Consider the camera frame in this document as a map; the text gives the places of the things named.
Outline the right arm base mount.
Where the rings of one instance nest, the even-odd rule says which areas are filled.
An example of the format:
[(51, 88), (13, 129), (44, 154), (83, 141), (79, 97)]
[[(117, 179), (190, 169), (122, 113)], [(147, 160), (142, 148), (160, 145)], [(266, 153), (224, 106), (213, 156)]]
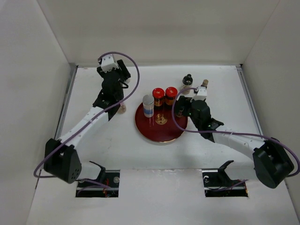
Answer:
[(225, 172), (228, 165), (233, 162), (233, 160), (229, 160), (219, 168), (202, 170), (206, 197), (248, 197), (247, 180), (232, 180)]

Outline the small black lid spice jar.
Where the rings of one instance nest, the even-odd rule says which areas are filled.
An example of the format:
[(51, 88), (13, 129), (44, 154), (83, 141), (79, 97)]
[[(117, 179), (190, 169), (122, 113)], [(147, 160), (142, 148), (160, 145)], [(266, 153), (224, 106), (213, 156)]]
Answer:
[(184, 103), (187, 104), (190, 101), (189, 97), (184, 97)]

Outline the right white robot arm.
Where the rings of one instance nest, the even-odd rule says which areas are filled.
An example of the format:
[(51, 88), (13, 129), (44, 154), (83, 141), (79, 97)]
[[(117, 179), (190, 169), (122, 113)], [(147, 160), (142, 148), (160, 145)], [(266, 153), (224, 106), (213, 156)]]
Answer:
[(173, 103), (175, 115), (189, 117), (204, 139), (227, 146), (250, 158), (257, 179), (269, 188), (276, 188), (285, 178), (293, 176), (291, 151), (275, 138), (236, 132), (211, 116), (204, 100), (180, 96)]

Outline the red lid sauce jar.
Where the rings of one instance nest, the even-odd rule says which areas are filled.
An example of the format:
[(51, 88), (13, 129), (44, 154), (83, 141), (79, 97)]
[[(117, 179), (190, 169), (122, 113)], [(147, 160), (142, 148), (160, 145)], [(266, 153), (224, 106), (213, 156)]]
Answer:
[(165, 91), (162, 88), (155, 88), (152, 91), (152, 96), (154, 97), (154, 107), (160, 109), (164, 105)]
[(165, 90), (165, 104), (172, 107), (174, 100), (178, 94), (178, 90), (175, 87), (168, 87)]

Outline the silver lid blue label jar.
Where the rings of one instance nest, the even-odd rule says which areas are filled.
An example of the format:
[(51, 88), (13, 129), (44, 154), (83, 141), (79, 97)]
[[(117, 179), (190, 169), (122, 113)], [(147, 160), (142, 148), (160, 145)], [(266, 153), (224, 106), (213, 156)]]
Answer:
[(152, 95), (145, 95), (142, 98), (143, 113), (147, 118), (151, 118), (154, 115), (154, 97)]

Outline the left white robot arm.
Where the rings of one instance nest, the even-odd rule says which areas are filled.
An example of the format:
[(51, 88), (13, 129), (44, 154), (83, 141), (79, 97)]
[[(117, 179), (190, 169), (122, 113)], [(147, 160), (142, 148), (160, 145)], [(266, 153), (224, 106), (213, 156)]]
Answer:
[(83, 150), (80, 147), (118, 112), (131, 77), (123, 60), (115, 60), (112, 54), (98, 62), (102, 89), (91, 109), (70, 131), (57, 140), (48, 140), (45, 145), (44, 170), (69, 184), (84, 179), (89, 179), (95, 187), (104, 184), (103, 169), (90, 161), (82, 162), (80, 155)]

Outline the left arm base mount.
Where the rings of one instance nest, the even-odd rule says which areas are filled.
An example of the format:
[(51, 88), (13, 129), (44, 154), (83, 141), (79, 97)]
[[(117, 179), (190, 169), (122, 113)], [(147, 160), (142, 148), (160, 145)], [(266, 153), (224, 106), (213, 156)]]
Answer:
[(95, 180), (79, 180), (76, 187), (77, 198), (117, 198), (119, 197), (120, 170), (106, 170), (98, 163), (90, 161), (100, 169)]

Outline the tall yellow label bottle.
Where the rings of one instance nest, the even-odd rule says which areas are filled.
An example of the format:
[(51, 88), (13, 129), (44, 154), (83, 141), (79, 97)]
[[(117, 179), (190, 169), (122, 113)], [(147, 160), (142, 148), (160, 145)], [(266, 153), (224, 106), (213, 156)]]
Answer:
[(203, 82), (202, 82), (202, 87), (204, 87), (205, 89), (207, 89), (208, 84), (209, 84), (209, 81), (207, 79), (204, 79)]

